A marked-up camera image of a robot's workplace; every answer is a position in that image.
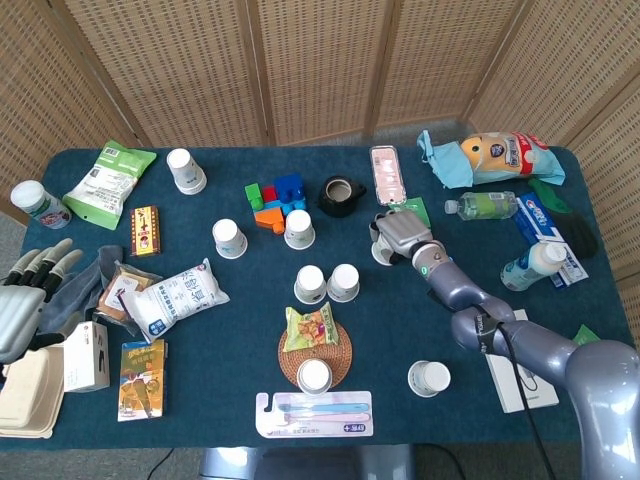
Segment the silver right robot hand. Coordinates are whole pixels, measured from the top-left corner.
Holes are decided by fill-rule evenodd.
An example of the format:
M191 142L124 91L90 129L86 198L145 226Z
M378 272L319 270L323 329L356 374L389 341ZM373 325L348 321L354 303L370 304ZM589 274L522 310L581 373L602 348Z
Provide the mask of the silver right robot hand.
M371 254L383 266L411 259L413 252L433 240L429 227L410 210L377 214L369 225Z

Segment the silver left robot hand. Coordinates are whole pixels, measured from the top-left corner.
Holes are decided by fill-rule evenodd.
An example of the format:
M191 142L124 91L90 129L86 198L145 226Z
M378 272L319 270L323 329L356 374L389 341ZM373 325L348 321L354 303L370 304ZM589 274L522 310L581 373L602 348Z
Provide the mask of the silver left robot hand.
M44 332L41 316L53 299L65 274L82 257L65 238L43 250L33 249L11 267L1 285L1 363L11 364L31 350L63 342L80 322L80 314L70 314L58 328Z

